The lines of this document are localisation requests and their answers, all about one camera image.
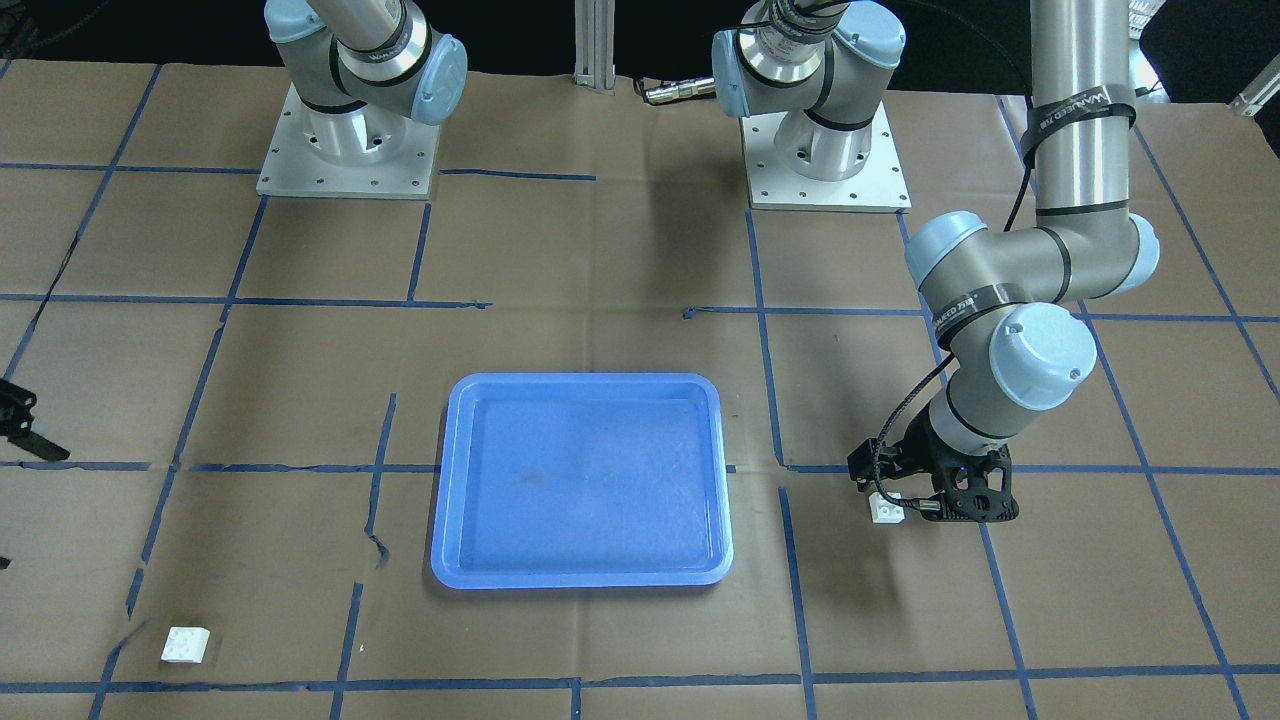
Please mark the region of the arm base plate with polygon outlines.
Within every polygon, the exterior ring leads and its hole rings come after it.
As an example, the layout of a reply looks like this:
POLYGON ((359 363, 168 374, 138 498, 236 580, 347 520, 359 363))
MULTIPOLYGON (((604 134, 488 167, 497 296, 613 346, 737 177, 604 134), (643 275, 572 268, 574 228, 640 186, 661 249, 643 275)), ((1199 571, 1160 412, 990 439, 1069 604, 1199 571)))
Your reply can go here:
POLYGON ((256 191, 292 199, 429 200, 440 128, 366 105, 344 114, 287 91, 256 191))
POLYGON ((884 105, 855 131, 803 111, 740 120, 749 205, 758 210, 900 213, 913 200, 884 105))

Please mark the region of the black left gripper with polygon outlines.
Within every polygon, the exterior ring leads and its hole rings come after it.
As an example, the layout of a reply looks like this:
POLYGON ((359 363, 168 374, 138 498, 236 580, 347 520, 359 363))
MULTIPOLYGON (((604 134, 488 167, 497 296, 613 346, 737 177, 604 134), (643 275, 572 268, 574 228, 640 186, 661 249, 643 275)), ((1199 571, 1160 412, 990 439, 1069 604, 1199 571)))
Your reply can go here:
POLYGON ((932 497, 897 498, 891 497, 883 487, 884 480, 896 480, 922 473, 932 474, 934 442, 924 436, 915 439, 904 438, 896 445, 886 445, 882 439, 869 438, 847 456, 850 478, 863 493, 874 491, 867 497, 873 521, 891 520, 890 501, 936 501, 932 497))

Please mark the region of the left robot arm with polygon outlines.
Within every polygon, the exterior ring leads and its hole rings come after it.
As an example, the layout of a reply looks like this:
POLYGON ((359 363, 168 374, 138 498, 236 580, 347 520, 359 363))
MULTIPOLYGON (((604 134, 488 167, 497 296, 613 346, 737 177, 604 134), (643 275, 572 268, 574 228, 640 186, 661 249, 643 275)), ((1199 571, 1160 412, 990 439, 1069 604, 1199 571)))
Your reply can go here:
MULTIPOLYGON (((861 492, 927 474, 931 496, 890 502, 928 521, 1018 516, 1009 443, 1097 363, 1068 305, 1134 290, 1160 261, 1155 228, 1130 205, 1125 3, 1033 1, 1029 18, 1019 158, 1034 220, 998 229, 955 208, 915 228, 905 263, 948 378, 899 441, 876 436, 847 457, 861 492)), ((902 22, 874 1, 756 1, 714 35, 710 68, 728 117, 780 115, 780 163, 833 184, 876 156, 873 118, 904 49, 902 22)))

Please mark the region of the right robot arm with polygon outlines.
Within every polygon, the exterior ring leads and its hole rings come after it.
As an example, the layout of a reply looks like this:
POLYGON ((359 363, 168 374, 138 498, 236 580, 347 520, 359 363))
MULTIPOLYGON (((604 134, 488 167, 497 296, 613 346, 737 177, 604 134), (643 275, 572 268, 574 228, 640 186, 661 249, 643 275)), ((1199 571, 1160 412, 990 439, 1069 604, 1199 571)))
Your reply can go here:
POLYGON ((347 369, 288 380, 285 342, 233 343, 241 370, 178 375, 177 354, 236 320, 325 318, 401 300, 271 297, 246 288, 253 251, 294 272, 324 240, 401 242, 429 213, 436 127, 466 76, 462 44, 411 1, 270 1, 285 67, 197 90, 160 67, 20 61, 3 81, 3 464, 177 466, 189 436, 270 443, 369 433, 370 348, 340 338, 347 369))

